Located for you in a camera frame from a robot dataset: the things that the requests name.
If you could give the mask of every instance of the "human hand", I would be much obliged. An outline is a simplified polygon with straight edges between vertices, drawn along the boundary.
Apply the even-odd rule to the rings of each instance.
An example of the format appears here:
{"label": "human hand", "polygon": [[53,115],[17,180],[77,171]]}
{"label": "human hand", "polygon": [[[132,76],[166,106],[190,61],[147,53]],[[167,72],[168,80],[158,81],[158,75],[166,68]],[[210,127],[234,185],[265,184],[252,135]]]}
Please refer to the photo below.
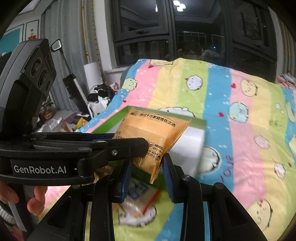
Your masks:
{"label": "human hand", "polygon": [[[27,208],[30,213],[35,216],[40,215],[44,210],[45,194],[47,187],[36,186],[34,188],[34,198],[31,198],[27,203]],[[4,203],[18,203],[19,198],[14,190],[12,190],[5,181],[0,181],[0,200]]]}

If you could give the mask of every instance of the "window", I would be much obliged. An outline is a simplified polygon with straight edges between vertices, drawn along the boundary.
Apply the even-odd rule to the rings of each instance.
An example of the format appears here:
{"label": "window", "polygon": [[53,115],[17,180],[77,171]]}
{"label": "window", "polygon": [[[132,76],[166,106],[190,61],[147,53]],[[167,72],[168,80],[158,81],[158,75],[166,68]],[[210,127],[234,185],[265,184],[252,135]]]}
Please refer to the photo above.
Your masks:
{"label": "window", "polygon": [[112,0],[115,41],[168,33],[164,0]]}
{"label": "window", "polygon": [[151,40],[129,43],[117,47],[118,60],[124,65],[132,65],[140,58],[169,61],[168,40]]}
{"label": "window", "polygon": [[275,80],[275,31],[261,0],[111,0],[111,6],[117,66],[186,58]]}
{"label": "window", "polygon": [[184,1],[186,9],[174,6],[177,57],[225,65],[224,19],[219,0]]}

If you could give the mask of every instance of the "blue stripe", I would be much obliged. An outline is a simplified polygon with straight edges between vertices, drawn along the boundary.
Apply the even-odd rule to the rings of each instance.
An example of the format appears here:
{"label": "blue stripe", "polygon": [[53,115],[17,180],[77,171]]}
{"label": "blue stripe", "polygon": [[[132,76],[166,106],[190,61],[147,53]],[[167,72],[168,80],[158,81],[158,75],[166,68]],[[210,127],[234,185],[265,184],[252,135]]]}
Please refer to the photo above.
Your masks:
{"label": "blue stripe", "polygon": [[[201,183],[213,185],[222,182],[232,191],[233,166],[227,163],[226,156],[233,157],[231,132],[228,121],[228,108],[231,94],[231,74],[229,68],[221,69],[213,66],[209,69],[207,95],[205,100],[203,119],[207,121],[205,145],[214,148],[221,157],[220,167],[212,173],[197,177]],[[205,214],[205,240],[210,241],[210,224],[207,207]]]}
{"label": "blue stripe", "polygon": [[[146,62],[146,59],[139,59],[138,62],[135,63],[127,72],[126,79],[135,78],[137,70],[145,62]],[[90,122],[88,122],[88,124],[81,127],[79,130],[77,130],[77,132],[86,132],[88,129],[93,128],[102,119],[108,117],[110,114],[113,113],[113,111],[117,110],[121,106],[122,101],[127,97],[127,95],[128,95],[128,91],[124,89],[120,89],[117,92],[117,95],[114,96],[113,100],[111,101],[107,109],[104,110],[102,113],[98,114],[97,116],[95,116],[94,118],[92,118]]]}
{"label": "blue stripe", "polygon": [[[283,94],[284,94],[284,97],[285,97],[285,102],[290,103],[292,112],[293,112],[293,114],[295,116],[296,106],[295,106],[295,101],[294,101],[293,90],[284,89],[284,88],[282,88],[282,90],[283,90]],[[296,125],[295,125],[294,122],[290,121],[290,119],[288,118],[287,129],[286,129],[286,134],[285,134],[285,141],[286,141],[287,147],[288,147],[288,149],[289,149],[289,151],[291,153],[291,156],[294,159],[294,163],[296,165],[296,157],[294,156],[294,154],[291,151],[290,146],[289,146],[289,142],[291,141],[291,139],[293,138],[293,136],[295,134],[296,134]]]}
{"label": "blue stripe", "polygon": [[155,241],[179,241],[183,218],[183,203],[175,204],[168,220],[164,224]]}
{"label": "blue stripe", "polygon": [[[208,214],[207,202],[203,202],[205,214],[205,234],[210,233],[210,221]],[[179,241],[182,229],[183,219],[183,204],[175,204],[174,208],[168,217],[163,229],[155,239],[155,241]],[[205,236],[205,241],[210,241],[210,236]]]}

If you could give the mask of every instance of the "teal artwork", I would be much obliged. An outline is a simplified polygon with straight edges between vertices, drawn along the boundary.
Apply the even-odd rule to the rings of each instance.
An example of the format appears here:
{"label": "teal artwork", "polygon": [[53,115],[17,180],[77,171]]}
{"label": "teal artwork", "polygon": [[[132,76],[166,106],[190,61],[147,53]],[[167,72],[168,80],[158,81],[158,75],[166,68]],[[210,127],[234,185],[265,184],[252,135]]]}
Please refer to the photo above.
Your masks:
{"label": "teal artwork", "polygon": [[0,56],[2,53],[13,52],[20,42],[20,29],[5,34],[0,40]]}

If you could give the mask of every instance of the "bed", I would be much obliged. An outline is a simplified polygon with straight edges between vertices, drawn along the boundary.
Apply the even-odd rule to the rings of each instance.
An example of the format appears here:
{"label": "bed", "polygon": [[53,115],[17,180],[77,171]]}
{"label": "bed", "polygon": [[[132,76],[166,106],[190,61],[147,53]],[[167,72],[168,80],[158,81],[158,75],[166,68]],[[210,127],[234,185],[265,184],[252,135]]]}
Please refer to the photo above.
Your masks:
{"label": "bed", "polygon": [[[296,91],[259,77],[203,61],[140,59],[124,75],[109,107],[81,132],[95,132],[124,107],[139,106],[207,121],[204,156],[196,178],[224,183],[246,208],[268,241],[276,241],[296,212]],[[114,217],[115,237],[179,240],[182,205],[160,196],[155,221],[135,228]],[[206,240],[210,240],[205,215]],[[154,226],[158,226],[155,235]]]}

